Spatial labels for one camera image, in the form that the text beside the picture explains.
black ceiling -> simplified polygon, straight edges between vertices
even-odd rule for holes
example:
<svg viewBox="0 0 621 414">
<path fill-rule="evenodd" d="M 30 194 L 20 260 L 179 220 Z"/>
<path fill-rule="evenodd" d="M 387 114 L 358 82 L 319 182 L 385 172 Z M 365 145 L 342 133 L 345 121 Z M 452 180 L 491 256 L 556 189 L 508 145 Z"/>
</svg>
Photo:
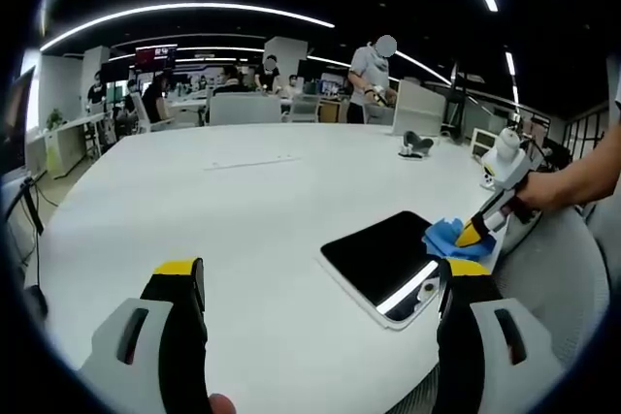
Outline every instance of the black ceiling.
<svg viewBox="0 0 621 414">
<path fill-rule="evenodd" d="M 48 53 L 83 52 L 141 38 L 191 33 L 275 35 L 309 41 L 313 54 L 349 62 L 373 35 L 391 34 L 399 50 L 448 76 L 455 59 L 481 75 L 487 92 L 511 99 L 504 51 L 514 55 L 523 104 L 561 116 L 606 99 L 605 57 L 615 45 L 612 25 L 618 0 L 496 0 L 498 13 L 483 0 L 49 0 L 46 39 L 107 13 L 169 2 L 224 1 L 313 16 L 336 25 L 323 28 L 281 16 L 230 11 L 167 11 L 117 19 L 81 32 Z M 246 46 L 250 38 L 184 37 L 181 46 Z M 133 46 L 121 47 L 128 52 Z M 391 75 L 426 72 L 391 59 Z"/>
</svg>

